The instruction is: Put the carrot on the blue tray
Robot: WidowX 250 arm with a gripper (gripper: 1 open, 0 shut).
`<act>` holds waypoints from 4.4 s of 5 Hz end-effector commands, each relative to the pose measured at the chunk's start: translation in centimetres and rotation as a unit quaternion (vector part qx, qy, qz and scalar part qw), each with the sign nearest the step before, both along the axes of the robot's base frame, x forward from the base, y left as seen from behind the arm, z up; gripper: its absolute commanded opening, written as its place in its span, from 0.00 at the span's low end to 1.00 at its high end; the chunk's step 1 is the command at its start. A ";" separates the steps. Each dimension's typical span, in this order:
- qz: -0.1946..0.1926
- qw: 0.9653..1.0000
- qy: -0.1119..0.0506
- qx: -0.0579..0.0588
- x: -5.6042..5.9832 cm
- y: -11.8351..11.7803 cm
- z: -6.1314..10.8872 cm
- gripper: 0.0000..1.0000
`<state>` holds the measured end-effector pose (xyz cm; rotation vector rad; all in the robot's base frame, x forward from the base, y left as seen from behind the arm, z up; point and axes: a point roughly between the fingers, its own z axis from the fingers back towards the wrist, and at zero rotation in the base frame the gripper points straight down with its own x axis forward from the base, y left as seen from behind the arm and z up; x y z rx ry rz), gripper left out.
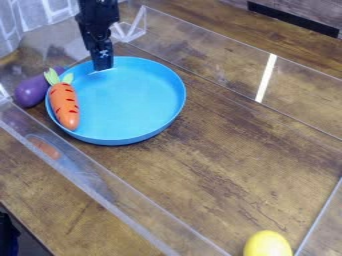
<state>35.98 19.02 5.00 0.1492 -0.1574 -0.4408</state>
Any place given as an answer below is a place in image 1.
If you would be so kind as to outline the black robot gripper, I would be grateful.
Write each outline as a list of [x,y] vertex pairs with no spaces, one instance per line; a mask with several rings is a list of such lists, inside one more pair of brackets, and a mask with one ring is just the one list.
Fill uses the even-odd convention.
[[77,0],[76,22],[85,49],[90,51],[93,69],[102,71],[113,66],[113,48],[109,27],[118,21],[117,0]]

